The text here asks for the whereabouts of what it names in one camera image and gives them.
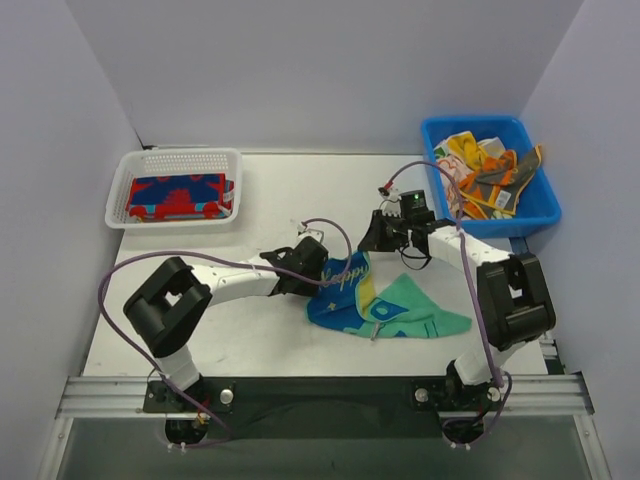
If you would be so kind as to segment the red blue tiger towel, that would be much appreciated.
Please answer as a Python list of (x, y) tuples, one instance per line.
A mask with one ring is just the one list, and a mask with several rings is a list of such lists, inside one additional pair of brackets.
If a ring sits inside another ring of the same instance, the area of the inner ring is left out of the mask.
[(233, 213), (235, 187), (224, 173), (139, 177), (126, 212), (147, 222), (226, 219)]

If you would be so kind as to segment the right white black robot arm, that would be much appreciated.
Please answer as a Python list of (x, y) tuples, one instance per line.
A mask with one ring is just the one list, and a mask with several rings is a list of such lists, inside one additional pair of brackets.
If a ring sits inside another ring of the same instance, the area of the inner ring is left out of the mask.
[(437, 219), (425, 192), (381, 187), (380, 206), (358, 244), (362, 252), (417, 249), (443, 261), (470, 285), (479, 339), (452, 362), (460, 383), (502, 384), (499, 368), (519, 349), (553, 329), (556, 315), (538, 258), (479, 240), (450, 219)]

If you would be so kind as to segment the green teal towel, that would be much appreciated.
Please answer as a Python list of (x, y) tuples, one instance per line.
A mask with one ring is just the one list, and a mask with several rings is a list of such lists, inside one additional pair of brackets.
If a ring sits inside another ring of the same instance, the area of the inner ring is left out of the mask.
[(369, 255), (357, 252), (350, 260), (331, 258), (324, 281), (306, 305), (310, 323), (370, 340), (381, 338), (436, 339), (464, 334), (472, 320), (439, 307), (407, 274), (375, 291)]

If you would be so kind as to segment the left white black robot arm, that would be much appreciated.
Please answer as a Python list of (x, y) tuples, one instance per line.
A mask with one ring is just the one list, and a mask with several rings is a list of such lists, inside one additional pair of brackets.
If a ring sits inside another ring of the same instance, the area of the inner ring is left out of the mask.
[(312, 236), (236, 266), (190, 266), (174, 256), (134, 292), (123, 312), (160, 371), (186, 391), (201, 380), (187, 343), (208, 308), (247, 297), (312, 297), (318, 286), (302, 279), (319, 281), (327, 260), (328, 250)]

